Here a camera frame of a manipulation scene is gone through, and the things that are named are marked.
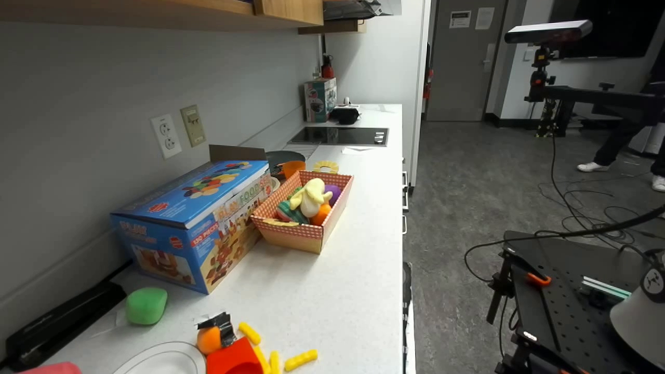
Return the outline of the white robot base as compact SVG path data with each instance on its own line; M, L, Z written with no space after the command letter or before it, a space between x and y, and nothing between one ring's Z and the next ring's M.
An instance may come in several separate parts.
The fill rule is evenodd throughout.
M608 318L617 336L665 374L665 257L648 253L648 265L631 291L617 289Z

